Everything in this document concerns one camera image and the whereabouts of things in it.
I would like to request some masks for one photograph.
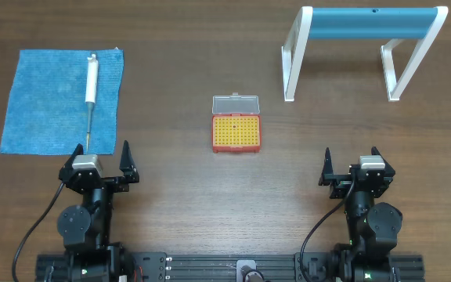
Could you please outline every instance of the blue towel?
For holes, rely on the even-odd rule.
[[[89,154],[113,154],[123,51],[94,51],[99,61]],[[92,51],[22,50],[9,94],[1,153],[72,154],[86,144],[87,58]]]

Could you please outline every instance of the wooden table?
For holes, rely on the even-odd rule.
[[[435,6],[450,11],[400,102],[389,103],[382,41],[312,42],[295,103],[283,101],[280,46],[302,5]],[[451,1],[2,1],[0,142],[21,49],[124,50],[114,156],[129,140],[140,184],[115,196],[112,239],[132,251],[293,254],[337,202],[317,186],[324,150],[337,173],[377,146],[396,169],[379,201],[404,214],[396,251],[424,255],[428,281],[451,281]],[[406,65],[413,42],[395,49]],[[257,95],[260,154],[213,154],[213,95]],[[0,154],[0,280],[43,212],[63,157]],[[20,256],[21,281],[38,253],[62,251],[56,217],[81,198],[64,190]],[[342,211],[309,241],[329,251],[348,239]]]

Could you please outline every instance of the black cable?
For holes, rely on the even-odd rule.
[[[304,243],[302,244],[302,248],[301,248],[301,255],[300,255],[300,268],[302,271],[302,276],[304,276],[304,279],[307,282],[312,282],[311,279],[309,278],[309,276],[307,276],[307,274],[305,274],[306,272],[306,268],[304,266],[304,250],[305,250],[305,245],[307,245],[307,242],[309,242],[309,238],[311,238],[312,234],[318,229],[318,227],[326,220],[328,219],[328,217],[330,215],[332,215],[334,212],[336,212],[336,210],[338,210],[339,208],[341,208],[342,205],[345,204],[346,200],[348,199],[349,195],[351,195],[352,191],[354,190],[354,179],[352,180],[351,183],[351,187],[349,188],[349,191],[345,194],[344,199],[342,199],[342,201],[340,203],[338,203],[338,205],[335,206],[335,208],[332,208],[331,211],[329,211],[328,213],[326,213],[319,221],[318,223],[316,223],[314,225],[314,227],[311,229],[311,232],[309,232],[309,234],[307,234],[307,237],[304,240]]]
[[[56,198],[58,198],[60,195],[60,192],[62,192],[63,185],[64,185],[64,183],[60,184],[59,189],[56,191],[55,196],[53,196],[53,199],[50,202],[50,204],[48,205],[48,207],[46,208],[45,212],[43,212],[43,214],[39,217],[39,219],[36,221],[36,223],[29,229],[29,231],[27,231],[27,233],[23,237],[22,241],[20,242],[19,247],[16,249],[15,258],[13,258],[13,263],[12,263],[12,277],[13,277],[14,282],[19,282],[18,278],[16,278],[16,261],[19,259],[20,251],[22,251],[22,247],[25,244],[25,241],[27,240],[27,238],[29,238],[32,231],[34,231],[34,229],[36,229],[36,227],[39,225],[39,223],[46,217],[48,212],[52,209],[53,205],[55,204]]]

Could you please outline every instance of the white stand leg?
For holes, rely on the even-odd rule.
[[[410,61],[406,65],[406,68],[403,71],[403,74],[399,78],[398,82],[396,82],[395,67],[392,62],[392,50],[399,43],[401,43],[402,40],[392,39],[390,42],[388,42],[388,44],[381,47],[382,65],[384,66],[384,77],[385,84],[388,89],[389,101],[399,101],[399,97],[401,96],[403,90],[405,90],[406,85],[412,78],[415,70],[419,67],[420,62],[428,52],[432,42],[435,40],[436,35],[438,35],[439,30],[442,28],[442,25],[446,19],[446,15],[448,14],[448,8],[436,8],[438,8],[438,15],[436,15],[435,20],[429,27],[425,38],[417,42],[417,45],[413,50],[413,54],[410,57]]]
[[[302,7],[281,47],[285,102],[293,102],[312,21],[312,7]]]

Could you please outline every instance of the open box lid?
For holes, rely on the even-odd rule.
[[[260,114],[258,96],[213,96],[213,114]]]

